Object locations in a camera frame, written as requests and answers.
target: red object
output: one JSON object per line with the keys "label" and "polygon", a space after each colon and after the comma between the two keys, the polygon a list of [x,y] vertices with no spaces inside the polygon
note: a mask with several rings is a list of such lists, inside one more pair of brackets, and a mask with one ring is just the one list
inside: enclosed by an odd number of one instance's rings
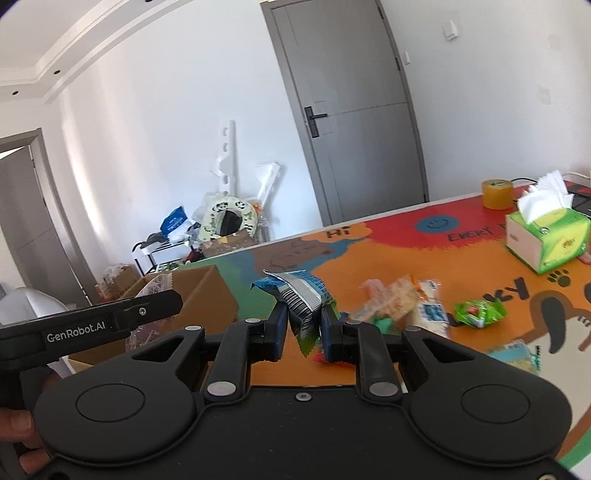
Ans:
{"label": "red object", "polygon": [[478,314],[480,313],[480,310],[478,309],[478,307],[476,305],[470,305],[466,311],[470,314],[470,315],[474,315],[474,317],[478,317]]}
{"label": "red object", "polygon": [[[514,209],[484,208],[482,198],[476,196],[452,203],[429,205],[402,215],[368,220],[365,226],[372,230],[368,238],[380,244],[400,248],[459,248],[480,240],[504,238],[505,215],[512,211]],[[443,230],[441,233],[424,233],[416,228],[422,220],[436,215],[455,218],[457,227],[453,230]]]}

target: tape roll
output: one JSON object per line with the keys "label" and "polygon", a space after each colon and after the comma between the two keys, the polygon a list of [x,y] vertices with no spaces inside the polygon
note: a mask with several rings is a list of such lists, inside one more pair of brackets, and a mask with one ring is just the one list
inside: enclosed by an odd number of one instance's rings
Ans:
{"label": "tape roll", "polygon": [[506,210],[513,207],[513,184],[509,180],[486,180],[482,182],[482,204],[491,210]]}

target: snack bag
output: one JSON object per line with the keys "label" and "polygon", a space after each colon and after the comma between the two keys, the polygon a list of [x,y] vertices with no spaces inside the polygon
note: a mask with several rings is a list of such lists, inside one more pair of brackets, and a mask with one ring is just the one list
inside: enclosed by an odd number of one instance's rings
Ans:
{"label": "snack bag", "polygon": [[499,299],[465,301],[456,304],[454,318],[474,328],[484,328],[507,316],[507,310]]}
{"label": "snack bag", "polygon": [[410,275],[405,275],[385,287],[381,280],[368,280],[363,285],[371,298],[351,319],[373,322],[374,319],[390,319],[396,322],[412,311],[420,301]]}
{"label": "snack bag", "polygon": [[[159,293],[173,288],[173,275],[171,273],[163,273],[154,277],[148,284],[142,288],[136,297],[144,295],[152,295],[152,293]],[[165,330],[165,325],[172,320],[172,317],[156,320],[155,322],[140,325],[137,330],[131,332],[125,341],[125,351],[130,352],[133,349],[145,345],[152,340],[156,340],[160,334]]]}
{"label": "snack bag", "polygon": [[406,316],[406,326],[418,326],[442,337],[449,338],[447,313],[439,297],[439,284],[434,280],[419,281],[414,277],[413,284],[420,302]]}
{"label": "snack bag", "polygon": [[530,374],[540,374],[540,357],[531,353],[523,340],[516,340],[491,350],[487,355]]}
{"label": "snack bag", "polygon": [[326,290],[321,279],[306,270],[271,273],[252,284],[284,301],[289,308],[291,331],[300,350],[308,356],[320,336],[320,312],[323,305],[331,305],[337,318],[339,311],[335,299]]}

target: light switch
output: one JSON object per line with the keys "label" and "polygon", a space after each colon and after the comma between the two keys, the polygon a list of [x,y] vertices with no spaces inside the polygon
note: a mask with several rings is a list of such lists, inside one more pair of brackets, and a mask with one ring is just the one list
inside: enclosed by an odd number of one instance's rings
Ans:
{"label": "light switch", "polygon": [[443,34],[445,35],[447,41],[455,40],[460,36],[457,30],[457,25],[453,20],[448,20],[443,24]]}

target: black handle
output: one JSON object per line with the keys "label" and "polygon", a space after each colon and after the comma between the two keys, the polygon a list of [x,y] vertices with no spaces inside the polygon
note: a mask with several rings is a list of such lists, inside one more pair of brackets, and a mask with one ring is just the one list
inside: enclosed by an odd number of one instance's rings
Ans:
{"label": "black handle", "polygon": [[318,115],[315,115],[314,112],[312,111],[311,106],[305,107],[304,112],[306,113],[306,119],[308,120],[308,126],[310,127],[310,133],[312,135],[312,138],[319,137],[320,134],[318,133],[318,127],[316,126],[316,119],[327,117],[327,116],[329,116],[329,114],[328,113],[320,113]]}

